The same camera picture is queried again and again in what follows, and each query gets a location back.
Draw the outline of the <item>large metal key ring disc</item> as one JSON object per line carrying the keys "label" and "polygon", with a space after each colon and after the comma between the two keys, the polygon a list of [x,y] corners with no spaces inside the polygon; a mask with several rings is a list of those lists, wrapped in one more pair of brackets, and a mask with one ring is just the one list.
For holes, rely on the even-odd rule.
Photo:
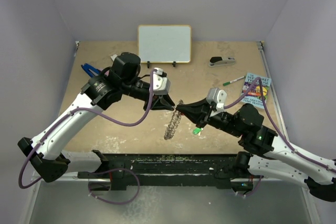
{"label": "large metal key ring disc", "polygon": [[164,139],[170,140],[173,138],[176,129],[179,126],[180,120],[181,120],[182,114],[177,109],[174,109],[171,120],[169,124],[166,127],[165,133],[164,133]]}

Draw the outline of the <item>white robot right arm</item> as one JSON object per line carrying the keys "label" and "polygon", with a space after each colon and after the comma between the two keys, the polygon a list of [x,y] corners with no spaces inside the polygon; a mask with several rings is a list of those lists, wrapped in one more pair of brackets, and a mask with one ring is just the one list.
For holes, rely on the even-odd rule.
{"label": "white robot right arm", "polygon": [[264,117],[251,104],[235,114],[220,112],[205,99],[181,104],[177,111],[197,127],[212,126],[238,137],[243,151],[236,156],[234,173],[281,179],[305,188],[318,199],[335,201],[335,160],[322,158],[285,142],[263,125]]}

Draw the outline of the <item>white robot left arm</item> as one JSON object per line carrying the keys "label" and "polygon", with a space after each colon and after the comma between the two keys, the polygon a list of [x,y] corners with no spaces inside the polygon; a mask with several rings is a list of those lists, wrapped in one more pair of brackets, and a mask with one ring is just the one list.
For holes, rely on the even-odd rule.
{"label": "white robot left arm", "polygon": [[[69,141],[97,115],[115,124],[132,127],[144,121],[150,110],[174,109],[175,104],[168,95],[170,81],[166,72],[154,68],[149,74],[150,82],[144,82],[139,77],[140,63],[140,58],[130,52],[116,56],[112,66],[89,79],[56,121],[33,138],[19,140],[18,147],[27,157],[25,163],[30,163],[41,179],[49,183],[71,172],[89,172],[96,178],[107,174],[107,160],[99,151],[64,151]],[[103,114],[123,95],[144,101],[145,113],[134,123],[123,123]]]}

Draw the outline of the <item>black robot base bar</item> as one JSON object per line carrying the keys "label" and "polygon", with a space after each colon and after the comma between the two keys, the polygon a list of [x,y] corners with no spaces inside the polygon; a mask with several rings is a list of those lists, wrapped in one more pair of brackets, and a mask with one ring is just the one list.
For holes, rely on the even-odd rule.
{"label": "black robot base bar", "polygon": [[238,154],[103,154],[95,173],[79,172],[91,181],[107,179],[112,190],[128,186],[192,186],[250,192],[254,188],[248,170],[251,155]]}

